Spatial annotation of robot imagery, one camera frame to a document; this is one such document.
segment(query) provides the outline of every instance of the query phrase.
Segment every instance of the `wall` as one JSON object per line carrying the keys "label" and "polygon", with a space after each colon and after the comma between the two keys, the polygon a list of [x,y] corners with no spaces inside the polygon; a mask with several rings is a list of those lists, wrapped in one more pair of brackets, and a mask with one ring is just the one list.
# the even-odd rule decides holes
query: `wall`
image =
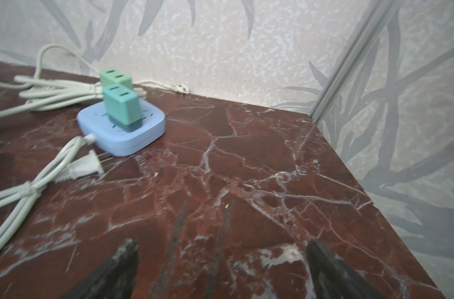
{"label": "wall", "polygon": [[404,1],[320,128],[454,299],[454,1]]}
{"label": "wall", "polygon": [[[32,65],[45,44],[134,79],[182,82],[195,94],[272,106],[310,102],[286,89],[327,74],[367,0],[0,0],[0,60]],[[50,69],[87,74],[61,50]]]}

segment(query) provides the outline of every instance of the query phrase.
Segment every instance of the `leaf pattern wallpaper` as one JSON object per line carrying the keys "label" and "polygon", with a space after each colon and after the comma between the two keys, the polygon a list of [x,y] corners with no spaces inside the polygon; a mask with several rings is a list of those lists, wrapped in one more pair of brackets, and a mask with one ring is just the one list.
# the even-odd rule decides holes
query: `leaf pattern wallpaper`
{"label": "leaf pattern wallpaper", "polygon": [[[368,3],[0,0],[0,60],[60,43],[99,69],[307,114]],[[62,51],[43,66],[93,75]],[[404,1],[319,128],[454,298],[454,0]]]}
{"label": "leaf pattern wallpaper", "polygon": [[[404,4],[387,25],[320,129],[442,292],[454,298],[454,30],[437,24],[447,43],[426,51],[411,48],[410,31],[418,24],[406,20],[419,5]],[[454,15],[454,3],[449,13]],[[420,26],[431,26],[431,20]],[[409,56],[420,54],[433,57],[402,69]],[[323,87],[328,77],[313,63],[310,68]],[[320,93],[312,87],[286,88]],[[273,107],[308,113],[312,105]]]}

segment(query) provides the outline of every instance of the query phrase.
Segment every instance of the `plug adapter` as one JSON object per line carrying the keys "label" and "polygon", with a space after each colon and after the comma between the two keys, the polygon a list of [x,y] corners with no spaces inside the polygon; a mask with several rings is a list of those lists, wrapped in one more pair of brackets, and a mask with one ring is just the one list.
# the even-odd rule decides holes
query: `plug adapter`
{"label": "plug adapter", "polygon": [[142,126],[139,97],[120,83],[102,89],[109,119],[125,131],[132,132]]}
{"label": "plug adapter", "polygon": [[105,69],[99,73],[99,77],[100,82],[104,87],[114,83],[119,83],[127,87],[128,89],[133,89],[132,77],[125,75],[118,69]]}
{"label": "plug adapter", "polygon": [[165,114],[145,100],[139,100],[142,126],[127,132],[109,120],[105,103],[99,102],[78,113],[77,120],[84,135],[93,134],[96,145],[113,156],[131,155],[151,144],[165,132]]}

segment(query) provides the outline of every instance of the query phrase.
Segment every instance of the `blue power strip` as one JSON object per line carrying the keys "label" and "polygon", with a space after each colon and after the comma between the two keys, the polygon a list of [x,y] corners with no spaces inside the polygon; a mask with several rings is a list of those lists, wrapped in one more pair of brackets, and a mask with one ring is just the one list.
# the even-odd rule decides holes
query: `blue power strip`
{"label": "blue power strip", "polygon": [[104,101],[78,113],[79,127],[84,135],[96,136],[96,145],[113,156],[131,155],[151,144],[165,132],[165,114],[145,100],[139,100],[142,126],[127,132],[109,120]]}

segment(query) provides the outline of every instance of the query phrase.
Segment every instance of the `electrical plug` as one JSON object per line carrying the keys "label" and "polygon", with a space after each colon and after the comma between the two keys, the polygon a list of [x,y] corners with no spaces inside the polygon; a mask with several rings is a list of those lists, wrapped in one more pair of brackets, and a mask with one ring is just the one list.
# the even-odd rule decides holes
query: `electrical plug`
{"label": "electrical plug", "polygon": [[101,175],[104,173],[99,156],[94,150],[90,150],[87,155],[69,163],[55,178],[54,182],[59,183],[70,179],[76,179],[81,176],[88,176],[96,173]]}
{"label": "electrical plug", "polygon": [[177,85],[172,85],[170,88],[174,92],[180,92],[180,93],[188,93],[188,87],[185,84],[178,83]]}

